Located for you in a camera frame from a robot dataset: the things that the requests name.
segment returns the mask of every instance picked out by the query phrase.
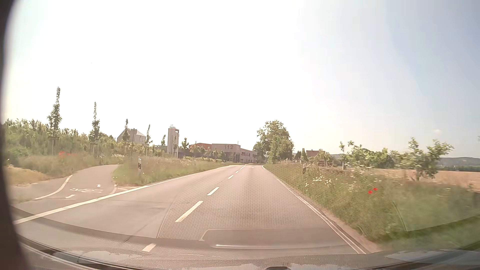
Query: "white edge line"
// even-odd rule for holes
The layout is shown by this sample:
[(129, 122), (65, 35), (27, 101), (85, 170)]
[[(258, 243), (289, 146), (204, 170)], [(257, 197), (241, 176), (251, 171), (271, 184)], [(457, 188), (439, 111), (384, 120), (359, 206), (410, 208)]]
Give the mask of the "white edge line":
[(199, 205), (201, 205), (204, 201), (198, 201), (194, 206), (188, 209), (183, 215), (181, 215), (175, 222), (181, 222), (184, 220), (188, 215), (190, 215)]
[(210, 196), (210, 195), (212, 195), (212, 194), (213, 194), (213, 193), (214, 193), (214, 192), (215, 192), (215, 191), (216, 191), (218, 188), (219, 188), (219, 186), (218, 186), (218, 187), (216, 187), (216, 188), (214, 188), (212, 191), (210, 191), (210, 193), (209, 193), (209, 194), (207, 194), (207, 196)]
[(333, 223), (322, 213), (320, 213), (315, 207), (313, 207), (310, 203), (308, 203), (306, 200), (304, 200), (302, 197), (298, 196), (295, 194), (286, 184), (284, 184), (280, 179), (278, 179), (275, 175), (273, 175), (288, 191), (290, 191), (295, 197), (297, 197), (300, 201), (302, 201), (306, 206), (308, 206), (315, 214), (317, 214), (322, 220), (325, 221), (325, 223), (338, 234), (353, 250), (355, 250), (358, 254), (366, 254), (365, 251), (363, 251), (357, 244), (355, 244), (350, 238), (348, 238), (341, 230), (339, 230)]
[(56, 191), (54, 191), (54, 192), (52, 192), (52, 193), (50, 193), (50, 194), (48, 194), (48, 195), (35, 198), (35, 200), (43, 199), (43, 198), (46, 198), (46, 197), (48, 197), (48, 196), (52, 196), (52, 195), (55, 194), (55, 193), (60, 192), (60, 190), (62, 190), (62, 189), (65, 187), (65, 185), (67, 184), (68, 180), (70, 180), (70, 177), (71, 177), (72, 175), (70, 175), (69, 177), (67, 177), (67, 180), (65, 180), (65, 182), (63, 182), (63, 184), (60, 186), (59, 189), (57, 189)]
[(151, 243), (148, 246), (146, 246), (144, 249), (142, 249), (142, 251), (150, 252), (150, 250), (152, 250), (155, 246), (156, 244)]
[(122, 192), (113, 193), (113, 194), (109, 194), (107, 196), (103, 196), (103, 197), (95, 198), (95, 199), (92, 199), (92, 200), (88, 200), (88, 201), (85, 201), (85, 202), (80, 202), (80, 203), (72, 204), (72, 205), (69, 205), (69, 206), (61, 207), (61, 208), (58, 208), (58, 209), (50, 210), (50, 211), (47, 211), (47, 212), (39, 213), (39, 214), (30, 216), (30, 217), (15, 220), (15, 221), (13, 221), (13, 224), (16, 225), (16, 224), (20, 224), (20, 223), (23, 223), (23, 222), (35, 220), (35, 219), (38, 219), (38, 218), (42, 218), (44, 216), (48, 216), (48, 215), (60, 212), (60, 211), (75, 208), (77, 206), (81, 206), (81, 205), (89, 204), (89, 203), (93, 203), (93, 202), (98, 202), (100, 200), (107, 199), (107, 198), (110, 198), (110, 197), (113, 197), (113, 196), (118, 196), (118, 195), (121, 195), (121, 194), (125, 194), (125, 193), (128, 193), (128, 192), (132, 192), (132, 191), (139, 190), (139, 189), (142, 189), (142, 188), (146, 188), (146, 187), (149, 187), (149, 186), (170, 182), (170, 181), (173, 181), (173, 180), (177, 180), (177, 179), (180, 179), (180, 178), (183, 178), (183, 177), (192, 176), (192, 175), (199, 174), (199, 173), (203, 173), (203, 172), (188, 174), (188, 175), (180, 176), (180, 177), (177, 177), (177, 178), (172, 178), (172, 179), (168, 179), (168, 180), (165, 180), (165, 181), (161, 181), (161, 182), (158, 182), (158, 183), (155, 183), (155, 184), (144, 185), (144, 186), (140, 186), (140, 187), (137, 187), (137, 188), (133, 188), (133, 189), (125, 190), (125, 191), (122, 191)]

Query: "distant hills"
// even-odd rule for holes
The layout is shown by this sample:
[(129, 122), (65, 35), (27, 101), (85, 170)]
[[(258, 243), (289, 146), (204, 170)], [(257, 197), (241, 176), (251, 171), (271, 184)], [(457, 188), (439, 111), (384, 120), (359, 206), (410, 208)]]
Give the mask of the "distant hills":
[[(332, 154), (335, 159), (339, 160), (342, 158), (342, 154)], [(480, 158), (471, 158), (471, 157), (460, 157), (460, 158), (440, 158), (438, 165), (443, 165), (446, 167), (451, 166), (480, 166)]]

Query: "house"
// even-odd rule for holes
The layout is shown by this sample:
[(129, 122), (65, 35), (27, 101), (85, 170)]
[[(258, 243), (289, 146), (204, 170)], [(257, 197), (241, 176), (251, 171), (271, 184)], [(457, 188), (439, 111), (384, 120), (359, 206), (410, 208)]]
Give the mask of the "house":
[[(117, 143), (123, 141), (123, 133), (125, 132), (125, 130), (123, 130), (120, 135), (117, 137)], [(127, 132), (128, 132), (128, 135), (129, 135), (129, 139), (128, 139), (128, 142), (131, 143), (131, 142), (134, 142), (136, 144), (142, 144), (145, 142), (146, 140), (146, 136), (143, 135), (140, 131), (132, 128), (127, 128)]]

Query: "windshield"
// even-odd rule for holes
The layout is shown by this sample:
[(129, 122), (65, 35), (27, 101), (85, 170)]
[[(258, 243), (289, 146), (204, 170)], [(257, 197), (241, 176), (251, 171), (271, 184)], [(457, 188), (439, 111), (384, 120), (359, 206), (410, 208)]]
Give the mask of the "windshield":
[(474, 250), (479, 11), (19, 0), (1, 112), (17, 233), (159, 269)]

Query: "building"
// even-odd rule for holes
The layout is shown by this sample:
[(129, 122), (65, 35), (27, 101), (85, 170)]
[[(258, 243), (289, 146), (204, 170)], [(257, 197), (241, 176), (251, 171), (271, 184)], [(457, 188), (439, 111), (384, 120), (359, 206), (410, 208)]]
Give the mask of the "building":
[(316, 155), (318, 155), (318, 153), (320, 153), (318, 150), (305, 150), (305, 152), (307, 152), (307, 157), (309, 158), (312, 158), (312, 157), (315, 157)]
[[(117, 143), (123, 141), (123, 133), (125, 132), (125, 130), (123, 130), (120, 135), (117, 137)], [(143, 135), (140, 131), (132, 128), (127, 128), (127, 133), (129, 135), (129, 140), (128, 142), (131, 143), (131, 142), (134, 142), (136, 144), (142, 144), (145, 142), (146, 140), (146, 136)]]
[(167, 153), (178, 158), (179, 156), (179, 130), (174, 126), (168, 128)]
[(243, 163), (257, 163), (257, 152), (243, 149), (238, 144), (212, 144), (212, 151), (225, 152), (228, 161), (243, 162)]

